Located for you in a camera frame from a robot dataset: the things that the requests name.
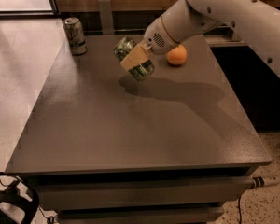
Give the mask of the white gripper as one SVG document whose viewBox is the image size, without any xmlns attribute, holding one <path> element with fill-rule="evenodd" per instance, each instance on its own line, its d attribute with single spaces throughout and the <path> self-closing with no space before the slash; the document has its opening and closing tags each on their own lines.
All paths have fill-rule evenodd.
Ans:
<svg viewBox="0 0 280 224">
<path fill-rule="evenodd" d="M 149 60 L 149 51 L 162 55 L 178 45 L 176 38 L 177 28 L 174 23 L 164 16 L 158 17 L 145 31 L 144 42 L 137 44 L 132 51 L 120 62 L 121 66 L 129 71 Z"/>
</svg>

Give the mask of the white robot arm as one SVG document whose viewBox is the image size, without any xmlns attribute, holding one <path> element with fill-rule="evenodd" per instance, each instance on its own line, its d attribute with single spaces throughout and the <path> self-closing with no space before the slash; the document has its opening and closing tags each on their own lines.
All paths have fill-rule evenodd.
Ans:
<svg viewBox="0 0 280 224">
<path fill-rule="evenodd" d="M 280 10 L 260 0 L 178 0 L 148 26 L 120 64 L 131 71 L 151 54 L 165 54 L 220 24 L 228 25 L 280 77 Z"/>
</svg>

